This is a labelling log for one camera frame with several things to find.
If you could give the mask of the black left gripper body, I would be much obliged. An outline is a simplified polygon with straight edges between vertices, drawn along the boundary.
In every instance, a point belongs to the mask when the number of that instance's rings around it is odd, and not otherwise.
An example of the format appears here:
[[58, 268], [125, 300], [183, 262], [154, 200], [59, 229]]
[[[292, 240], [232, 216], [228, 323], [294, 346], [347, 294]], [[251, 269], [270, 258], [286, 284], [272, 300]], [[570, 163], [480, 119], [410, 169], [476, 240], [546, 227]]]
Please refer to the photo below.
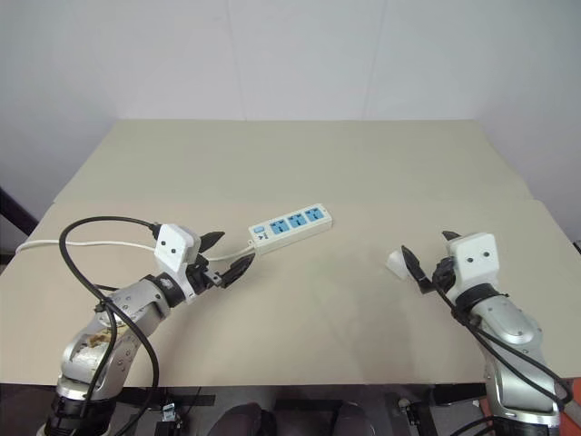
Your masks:
[[210, 268], [210, 262], [201, 254], [196, 256], [193, 263], [188, 264], [185, 274], [195, 295], [200, 295], [212, 287], [223, 285], [220, 274]]

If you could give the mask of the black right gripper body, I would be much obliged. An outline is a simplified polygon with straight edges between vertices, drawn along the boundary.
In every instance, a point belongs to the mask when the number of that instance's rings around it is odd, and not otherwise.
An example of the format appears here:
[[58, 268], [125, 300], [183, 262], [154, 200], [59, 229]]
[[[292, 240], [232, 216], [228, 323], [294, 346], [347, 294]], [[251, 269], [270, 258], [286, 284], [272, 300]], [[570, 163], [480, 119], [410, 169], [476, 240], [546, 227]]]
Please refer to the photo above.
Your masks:
[[455, 259], [453, 256], [443, 258], [432, 273], [431, 282], [438, 292], [448, 292], [456, 282]]

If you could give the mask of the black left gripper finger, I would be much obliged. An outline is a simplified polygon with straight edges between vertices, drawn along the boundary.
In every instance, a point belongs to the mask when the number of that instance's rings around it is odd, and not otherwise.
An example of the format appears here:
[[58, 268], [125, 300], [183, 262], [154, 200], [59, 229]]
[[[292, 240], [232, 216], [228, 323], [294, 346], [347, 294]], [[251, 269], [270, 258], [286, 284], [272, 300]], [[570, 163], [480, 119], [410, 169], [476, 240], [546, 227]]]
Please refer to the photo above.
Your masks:
[[246, 254], [230, 265], [230, 268], [222, 274], [222, 288], [226, 289], [239, 280], [250, 268], [255, 254]]
[[223, 236], [225, 232], [216, 231], [216, 232], [209, 232], [200, 237], [200, 247], [198, 252], [204, 253], [211, 249]]

